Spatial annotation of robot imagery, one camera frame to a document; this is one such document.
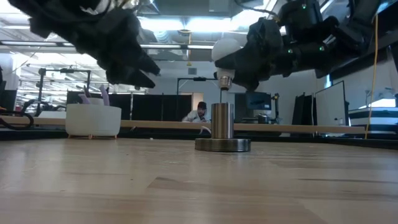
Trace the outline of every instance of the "wooden table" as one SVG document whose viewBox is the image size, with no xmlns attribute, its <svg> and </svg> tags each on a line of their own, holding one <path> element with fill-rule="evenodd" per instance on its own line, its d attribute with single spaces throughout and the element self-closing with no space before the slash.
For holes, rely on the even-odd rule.
<svg viewBox="0 0 398 224">
<path fill-rule="evenodd" d="M 0 142 L 2 224 L 397 223 L 398 151 L 254 142 Z"/>
</svg>

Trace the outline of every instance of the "white planter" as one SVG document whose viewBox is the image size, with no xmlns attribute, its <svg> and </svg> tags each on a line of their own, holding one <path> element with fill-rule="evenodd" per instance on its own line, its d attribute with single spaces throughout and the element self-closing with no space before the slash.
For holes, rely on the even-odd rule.
<svg viewBox="0 0 398 224">
<path fill-rule="evenodd" d="M 71 136 L 116 136 L 121 113 L 113 106 L 69 104 L 65 128 Z"/>
</svg>

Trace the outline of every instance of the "man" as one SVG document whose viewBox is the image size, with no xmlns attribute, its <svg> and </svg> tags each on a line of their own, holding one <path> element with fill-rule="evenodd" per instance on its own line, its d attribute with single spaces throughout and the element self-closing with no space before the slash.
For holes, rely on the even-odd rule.
<svg viewBox="0 0 398 224">
<path fill-rule="evenodd" d="M 206 118 L 207 105 L 205 102 L 199 102 L 198 109 L 191 111 L 182 121 L 184 122 L 202 122 L 207 123 L 210 122 L 209 119 Z"/>
</svg>

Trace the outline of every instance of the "wood grain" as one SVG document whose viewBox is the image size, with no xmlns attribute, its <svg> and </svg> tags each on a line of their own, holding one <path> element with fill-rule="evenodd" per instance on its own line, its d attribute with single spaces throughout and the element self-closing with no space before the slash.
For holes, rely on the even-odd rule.
<svg viewBox="0 0 398 224">
<path fill-rule="evenodd" d="M 398 151 L 193 147 L 156 139 L 1 142 L 1 223 L 397 223 Z"/>
<path fill-rule="evenodd" d="M 27 118 L 18 118 L 10 116 L 0 116 L 10 124 L 27 124 Z M 64 126 L 64 119 L 57 118 L 34 118 L 38 125 L 57 125 Z M 211 128 L 210 123 L 184 123 L 170 121 L 121 121 L 123 128 L 167 128 L 167 129 L 197 129 L 202 126 Z M 269 124 L 234 124 L 235 131 L 270 131 L 282 133 L 346 133 L 346 134 L 364 134 L 363 127 L 348 126 L 304 126 L 304 125 L 269 125 Z"/>
</svg>

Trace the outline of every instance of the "light bulb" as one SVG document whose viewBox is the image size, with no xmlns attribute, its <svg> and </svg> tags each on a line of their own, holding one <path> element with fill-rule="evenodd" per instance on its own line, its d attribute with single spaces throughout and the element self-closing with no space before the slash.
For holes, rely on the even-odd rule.
<svg viewBox="0 0 398 224">
<path fill-rule="evenodd" d="M 241 46 L 235 39 L 221 39 L 216 42 L 211 51 L 211 58 L 217 61 L 237 50 L 240 50 Z M 218 86 L 221 90 L 229 90 L 232 86 L 232 80 L 235 77 L 235 70 L 228 70 L 223 68 L 217 68 L 217 79 Z"/>
</svg>

